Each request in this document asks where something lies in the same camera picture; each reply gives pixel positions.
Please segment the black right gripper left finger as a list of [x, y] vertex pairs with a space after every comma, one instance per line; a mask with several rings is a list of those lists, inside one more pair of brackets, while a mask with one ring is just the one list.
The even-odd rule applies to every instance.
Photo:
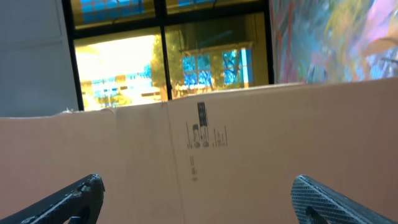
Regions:
[[104, 200], [104, 184], [90, 174], [31, 206], [1, 220], [1, 224], [96, 224]]

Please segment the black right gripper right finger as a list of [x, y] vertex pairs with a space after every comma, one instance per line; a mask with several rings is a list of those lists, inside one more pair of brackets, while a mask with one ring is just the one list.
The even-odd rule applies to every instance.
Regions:
[[294, 179], [290, 194], [300, 224], [395, 224], [307, 175]]

